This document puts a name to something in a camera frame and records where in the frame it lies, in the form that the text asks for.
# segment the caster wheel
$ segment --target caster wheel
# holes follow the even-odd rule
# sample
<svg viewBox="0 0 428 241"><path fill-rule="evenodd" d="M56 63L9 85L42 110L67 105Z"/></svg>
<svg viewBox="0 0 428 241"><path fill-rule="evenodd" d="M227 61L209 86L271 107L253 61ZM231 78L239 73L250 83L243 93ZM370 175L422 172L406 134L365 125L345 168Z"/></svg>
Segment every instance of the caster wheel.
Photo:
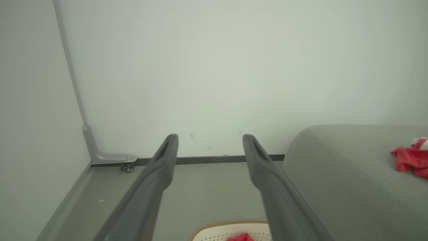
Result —
<svg viewBox="0 0 428 241"><path fill-rule="evenodd" d="M134 170L135 163L124 163L120 166L122 172L132 172Z"/></svg>

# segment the baseboard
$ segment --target baseboard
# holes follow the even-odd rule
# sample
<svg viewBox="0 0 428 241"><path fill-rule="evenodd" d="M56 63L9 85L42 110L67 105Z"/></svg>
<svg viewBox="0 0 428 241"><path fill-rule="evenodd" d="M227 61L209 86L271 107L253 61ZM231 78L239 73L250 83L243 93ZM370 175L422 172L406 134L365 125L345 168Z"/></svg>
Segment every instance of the baseboard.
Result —
<svg viewBox="0 0 428 241"><path fill-rule="evenodd" d="M61 204L53 213L51 219L48 221L46 226L43 228L39 237L36 241L54 241L56 236L63 226L66 218L70 214L72 208L76 204L78 198L82 194L92 175L88 172L92 162L88 163L88 166L84 169L82 174L76 180L70 191L67 193Z"/></svg>
<svg viewBox="0 0 428 241"><path fill-rule="evenodd" d="M284 160L284 154L269 155L273 161ZM138 158L136 166L147 166L151 158ZM189 164L207 164L207 163L244 163L245 156L219 156L219 157L177 157L176 165L189 165ZM96 167L102 166L120 166L120 163L115 164L101 164L92 165Z"/></svg>

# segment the floor trim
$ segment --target floor trim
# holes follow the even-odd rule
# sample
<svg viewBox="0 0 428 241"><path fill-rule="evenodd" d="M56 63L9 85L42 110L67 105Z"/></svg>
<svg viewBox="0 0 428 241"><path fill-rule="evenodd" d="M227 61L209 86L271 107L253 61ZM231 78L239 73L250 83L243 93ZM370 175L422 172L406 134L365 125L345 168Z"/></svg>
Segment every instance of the floor trim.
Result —
<svg viewBox="0 0 428 241"><path fill-rule="evenodd" d="M282 161L284 160L284 154L278 155L269 155L273 161ZM138 158L136 166L147 166L151 158ZM190 164L207 164L207 163L244 163L245 156L220 156L220 157L177 157L176 165L190 165ZM121 163L114 164L101 164L101 165L92 165L96 167L103 166L120 166Z"/></svg>

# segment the basket rim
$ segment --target basket rim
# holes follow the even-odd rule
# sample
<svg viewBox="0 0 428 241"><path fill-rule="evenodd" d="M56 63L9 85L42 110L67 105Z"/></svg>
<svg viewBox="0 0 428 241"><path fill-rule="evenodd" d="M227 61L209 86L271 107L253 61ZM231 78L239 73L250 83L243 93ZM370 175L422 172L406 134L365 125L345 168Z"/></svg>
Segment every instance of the basket rim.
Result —
<svg viewBox="0 0 428 241"><path fill-rule="evenodd" d="M235 220L225 220L225 221L207 223L196 228L195 231L193 231L192 234L190 235L188 241L193 241L196 235L204 229L214 228L214 227L223 226L223 225L242 224L242 223L269 224L266 219L262 219L262 218L235 219Z"/></svg>

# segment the gray floor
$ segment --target gray floor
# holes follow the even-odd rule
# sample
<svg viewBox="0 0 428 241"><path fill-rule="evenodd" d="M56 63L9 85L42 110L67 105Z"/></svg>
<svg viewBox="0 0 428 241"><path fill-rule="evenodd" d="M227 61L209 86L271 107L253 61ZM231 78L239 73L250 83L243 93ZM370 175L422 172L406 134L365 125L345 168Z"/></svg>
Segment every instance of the gray floor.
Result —
<svg viewBox="0 0 428 241"><path fill-rule="evenodd" d="M57 239L91 241L143 169L136 166L124 173L119 167L90 168L90 182ZM163 194L153 241L186 241L200 225L241 218L266 218L246 163L178 165Z"/></svg>

